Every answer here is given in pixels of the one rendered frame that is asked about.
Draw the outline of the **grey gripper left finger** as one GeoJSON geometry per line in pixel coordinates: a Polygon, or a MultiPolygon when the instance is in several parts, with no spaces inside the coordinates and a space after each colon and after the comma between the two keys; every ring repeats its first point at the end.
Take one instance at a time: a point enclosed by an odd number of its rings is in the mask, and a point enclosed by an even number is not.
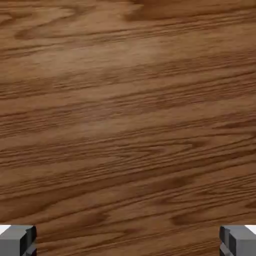
{"type": "Polygon", "coordinates": [[[35,225],[0,224],[0,256],[37,256],[35,225]]]}

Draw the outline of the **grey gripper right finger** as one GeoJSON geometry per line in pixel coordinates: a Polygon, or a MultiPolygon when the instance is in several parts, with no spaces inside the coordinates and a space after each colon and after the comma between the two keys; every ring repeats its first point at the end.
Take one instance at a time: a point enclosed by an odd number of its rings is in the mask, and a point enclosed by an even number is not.
{"type": "Polygon", "coordinates": [[[256,256],[256,224],[222,225],[219,256],[256,256]]]}

